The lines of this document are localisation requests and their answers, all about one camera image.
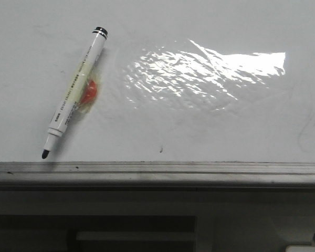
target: whiteboard marker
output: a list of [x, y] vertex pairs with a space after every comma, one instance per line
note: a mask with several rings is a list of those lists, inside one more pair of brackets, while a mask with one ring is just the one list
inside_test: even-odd
[[55, 114], [50, 122], [48, 137], [42, 158], [45, 159], [49, 152], [56, 145], [59, 138], [67, 129], [72, 113], [76, 110], [77, 105], [85, 91], [88, 77], [93, 65], [97, 61], [107, 39], [107, 31], [102, 27], [97, 27], [91, 34], [91, 39], [87, 50], [84, 52], [82, 61], [73, 75], [69, 87], [57, 107]]

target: black marker cap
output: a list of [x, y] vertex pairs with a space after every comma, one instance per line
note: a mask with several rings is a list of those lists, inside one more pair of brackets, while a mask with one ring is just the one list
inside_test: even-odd
[[96, 27], [95, 28], [95, 30], [99, 30], [99, 31], [101, 31], [102, 33], [105, 33], [106, 34], [106, 36], [107, 36], [107, 30], [105, 30], [103, 27]]

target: black marker tip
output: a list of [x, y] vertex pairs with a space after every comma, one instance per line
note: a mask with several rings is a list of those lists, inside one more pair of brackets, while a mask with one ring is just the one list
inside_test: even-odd
[[46, 159], [50, 151], [43, 150], [42, 159]]

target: label on marker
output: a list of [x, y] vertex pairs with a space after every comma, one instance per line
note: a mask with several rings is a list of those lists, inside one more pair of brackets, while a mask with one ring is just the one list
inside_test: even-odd
[[65, 92], [63, 101], [58, 106], [50, 122], [49, 128], [65, 132], [72, 113], [76, 110], [77, 105], [85, 91], [89, 74], [93, 68], [93, 64], [87, 61], [90, 50], [91, 46], [85, 54], [78, 69], [75, 71], [75, 74], [69, 83], [68, 89]]

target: marker barrel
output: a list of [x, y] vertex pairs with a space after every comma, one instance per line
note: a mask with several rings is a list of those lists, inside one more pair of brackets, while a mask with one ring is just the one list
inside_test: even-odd
[[84, 51], [80, 64], [50, 122], [44, 150], [51, 151], [58, 139], [66, 131], [72, 113], [76, 110], [84, 94], [91, 70], [104, 47], [107, 34], [105, 29], [97, 27], [90, 35], [91, 38], [87, 49]]

